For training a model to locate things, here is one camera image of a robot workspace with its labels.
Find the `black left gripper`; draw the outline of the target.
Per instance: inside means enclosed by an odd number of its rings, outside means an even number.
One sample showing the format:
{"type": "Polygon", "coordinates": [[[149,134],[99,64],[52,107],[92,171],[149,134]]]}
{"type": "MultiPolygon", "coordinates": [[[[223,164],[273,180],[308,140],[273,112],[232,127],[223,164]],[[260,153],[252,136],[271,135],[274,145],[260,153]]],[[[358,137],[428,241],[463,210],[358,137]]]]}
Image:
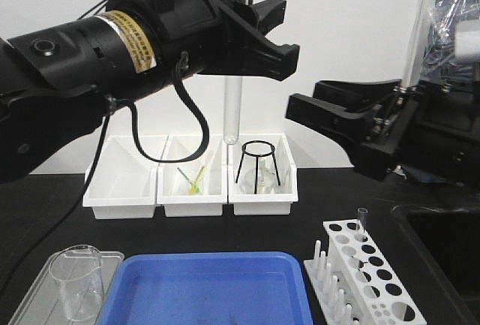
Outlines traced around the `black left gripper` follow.
{"type": "Polygon", "coordinates": [[[165,76],[186,52],[187,74],[285,80],[300,46],[266,35],[284,23],[286,9],[286,0],[109,0],[108,14],[126,28],[108,40],[109,73],[165,76]]]}

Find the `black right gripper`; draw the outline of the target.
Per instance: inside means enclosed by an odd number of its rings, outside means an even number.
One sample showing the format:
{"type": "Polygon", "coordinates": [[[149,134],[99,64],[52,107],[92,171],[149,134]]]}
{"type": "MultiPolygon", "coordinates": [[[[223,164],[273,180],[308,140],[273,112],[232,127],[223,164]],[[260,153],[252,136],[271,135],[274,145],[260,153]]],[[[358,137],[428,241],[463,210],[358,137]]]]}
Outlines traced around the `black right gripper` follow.
{"type": "Polygon", "coordinates": [[[383,181],[398,165],[402,139],[419,106],[416,87],[394,90],[400,84],[400,79],[373,83],[320,80],[313,98],[290,95],[285,117],[339,145],[359,143],[353,156],[354,171],[383,181]],[[384,107],[378,104],[386,99],[384,107]],[[376,117],[380,110],[382,116],[376,117]]]}

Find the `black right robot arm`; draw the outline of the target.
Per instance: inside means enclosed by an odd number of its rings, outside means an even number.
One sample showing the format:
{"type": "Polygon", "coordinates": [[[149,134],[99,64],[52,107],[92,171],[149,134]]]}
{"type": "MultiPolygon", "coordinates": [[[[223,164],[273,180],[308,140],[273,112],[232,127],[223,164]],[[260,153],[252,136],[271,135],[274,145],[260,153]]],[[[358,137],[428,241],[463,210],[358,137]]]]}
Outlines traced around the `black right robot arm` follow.
{"type": "Polygon", "coordinates": [[[286,118],[340,145],[378,181],[396,167],[479,187],[479,84],[323,80],[290,95],[286,118]]]}

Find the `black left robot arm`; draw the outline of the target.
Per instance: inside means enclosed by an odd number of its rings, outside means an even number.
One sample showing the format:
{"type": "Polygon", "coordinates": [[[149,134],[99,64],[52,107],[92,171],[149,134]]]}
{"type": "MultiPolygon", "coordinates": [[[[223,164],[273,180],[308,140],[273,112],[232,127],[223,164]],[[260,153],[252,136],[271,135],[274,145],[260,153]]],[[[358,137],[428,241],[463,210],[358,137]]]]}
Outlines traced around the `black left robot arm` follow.
{"type": "Polygon", "coordinates": [[[284,80],[299,46],[267,34],[284,0],[107,0],[98,15],[1,42],[1,180],[105,116],[195,74],[284,80]]]}

